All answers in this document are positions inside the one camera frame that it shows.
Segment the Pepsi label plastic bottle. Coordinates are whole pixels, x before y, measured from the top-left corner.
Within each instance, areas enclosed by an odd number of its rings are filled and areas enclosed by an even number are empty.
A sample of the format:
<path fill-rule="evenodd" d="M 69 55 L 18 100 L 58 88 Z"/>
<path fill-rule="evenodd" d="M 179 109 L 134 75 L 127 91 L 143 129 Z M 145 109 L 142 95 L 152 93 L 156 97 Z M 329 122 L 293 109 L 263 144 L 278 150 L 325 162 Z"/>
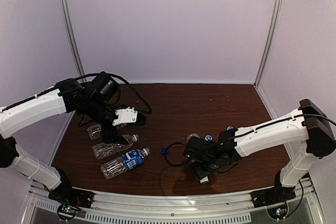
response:
<path fill-rule="evenodd" d="M 87 132 L 92 140 L 102 138 L 106 143 L 123 142 L 125 140 L 123 136 L 118 135 L 116 126 L 105 127 L 101 124 L 95 124 L 90 126 Z"/>

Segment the clear unlabeled plastic bottle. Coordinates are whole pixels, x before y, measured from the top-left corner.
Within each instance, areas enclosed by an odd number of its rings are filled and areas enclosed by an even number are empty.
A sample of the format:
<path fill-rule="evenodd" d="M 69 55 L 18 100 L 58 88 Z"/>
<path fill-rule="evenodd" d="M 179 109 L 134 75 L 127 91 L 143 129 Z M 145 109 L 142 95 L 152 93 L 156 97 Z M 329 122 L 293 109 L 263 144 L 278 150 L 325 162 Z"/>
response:
<path fill-rule="evenodd" d="M 134 143 L 136 143 L 140 137 L 137 134 L 133 135 L 121 135 L 122 140 L 126 140 L 127 144 L 119 144 L 119 143 L 100 143 L 96 144 L 92 147 L 94 156 L 96 159 L 101 160 L 106 157 L 112 156 L 118 152 L 128 150 Z"/>

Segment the blue label water bottle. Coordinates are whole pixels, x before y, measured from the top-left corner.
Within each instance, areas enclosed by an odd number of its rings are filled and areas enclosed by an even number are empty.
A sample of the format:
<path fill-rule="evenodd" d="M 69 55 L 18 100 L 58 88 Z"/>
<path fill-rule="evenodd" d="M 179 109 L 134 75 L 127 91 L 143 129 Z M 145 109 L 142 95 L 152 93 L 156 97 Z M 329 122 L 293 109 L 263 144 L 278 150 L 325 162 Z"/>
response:
<path fill-rule="evenodd" d="M 105 179 L 115 178 L 129 170 L 143 164 L 145 158 L 151 153 L 148 147 L 135 149 L 117 157 L 100 166 Z"/>

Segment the blue bottle cap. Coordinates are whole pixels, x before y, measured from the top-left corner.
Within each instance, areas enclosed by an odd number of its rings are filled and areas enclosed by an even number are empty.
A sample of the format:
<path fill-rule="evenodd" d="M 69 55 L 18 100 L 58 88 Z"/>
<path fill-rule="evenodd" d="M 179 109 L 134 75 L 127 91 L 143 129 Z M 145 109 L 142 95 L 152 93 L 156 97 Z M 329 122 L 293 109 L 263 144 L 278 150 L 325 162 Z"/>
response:
<path fill-rule="evenodd" d="M 168 153 L 168 151 L 169 151 L 169 148 L 168 148 L 168 147 L 162 147 L 162 148 L 161 148 L 161 154 L 162 154 L 162 155 L 166 155 L 166 154 Z"/>

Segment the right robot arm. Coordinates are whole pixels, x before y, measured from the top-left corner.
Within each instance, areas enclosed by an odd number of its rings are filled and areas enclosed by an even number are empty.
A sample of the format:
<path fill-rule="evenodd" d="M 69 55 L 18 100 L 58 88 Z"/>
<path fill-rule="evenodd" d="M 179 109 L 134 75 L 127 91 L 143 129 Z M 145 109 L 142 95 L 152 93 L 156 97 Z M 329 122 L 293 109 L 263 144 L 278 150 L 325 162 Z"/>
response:
<path fill-rule="evenodd" d="M 183 155 L 193 160 L 191 170 L 202 180 L 219 168 L 239 161 L 255 152 L 301 142 L 299 151 L 276 175 L 271 195 L 287 198 L 298 180 L 318 160 L 335 151 L 331 120 L 311 100 L 303 99 L 290 113 L 258 125 L 233 128 L 219 134 L 218 140 L 191 136 Z"/>

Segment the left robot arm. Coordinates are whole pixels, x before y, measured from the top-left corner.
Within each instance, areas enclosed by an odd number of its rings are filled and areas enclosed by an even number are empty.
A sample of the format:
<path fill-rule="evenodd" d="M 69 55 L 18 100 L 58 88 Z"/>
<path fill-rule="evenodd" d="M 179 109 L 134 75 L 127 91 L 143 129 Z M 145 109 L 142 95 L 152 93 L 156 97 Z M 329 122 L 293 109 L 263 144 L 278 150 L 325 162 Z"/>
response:
<path fill-rule="evenodd" d="M 147 107 L 146 111 L 109 103 L 121 96 L 123 82 Z M 1 168 L 13 169 L 44 185 L 55 198 L 70 200 L 75 191 L 65 172 L 40 162 L 17 145 L 14 133 L 56 115 L 76 112 L 101 125 L 101 136 L 107 144 L 126 144 L 117 134 L 119 125 L 142 126 L 146 115 L 152 113 L 147 100 L 123 77 L 107 73 L 89 73 L 57 82 L 54 86 L 1 108 Z"/>

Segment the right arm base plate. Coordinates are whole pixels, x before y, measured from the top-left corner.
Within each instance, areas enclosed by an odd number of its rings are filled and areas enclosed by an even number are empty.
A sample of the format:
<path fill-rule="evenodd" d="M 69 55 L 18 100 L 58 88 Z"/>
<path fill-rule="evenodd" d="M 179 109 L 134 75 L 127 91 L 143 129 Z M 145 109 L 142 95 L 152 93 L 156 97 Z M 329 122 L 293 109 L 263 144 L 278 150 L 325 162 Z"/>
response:
<path fill-rule="evenodd" d="M 296 194 L 294 188 L 288 187 L 272 187 L 262 190 L 252 191 L 250 193 L 253 205 L 255 208 L 274 205 L 294 199 Z"/>

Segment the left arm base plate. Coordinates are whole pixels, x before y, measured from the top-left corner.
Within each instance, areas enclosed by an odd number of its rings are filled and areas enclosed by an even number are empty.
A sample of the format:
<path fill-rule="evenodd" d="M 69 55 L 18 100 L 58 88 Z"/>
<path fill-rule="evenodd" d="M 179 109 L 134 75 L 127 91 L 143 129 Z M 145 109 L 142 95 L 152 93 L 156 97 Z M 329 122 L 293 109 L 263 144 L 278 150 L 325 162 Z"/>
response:
<path fill-rule="evenodd" d="M 55 200 L 61 204 L 67 206 L 73 206 L 78 208 L 91 208 L 94 193 L 87 190 L 75 189 L 75 188 L 63 188 L 49 190 L 48 198 Z"/>

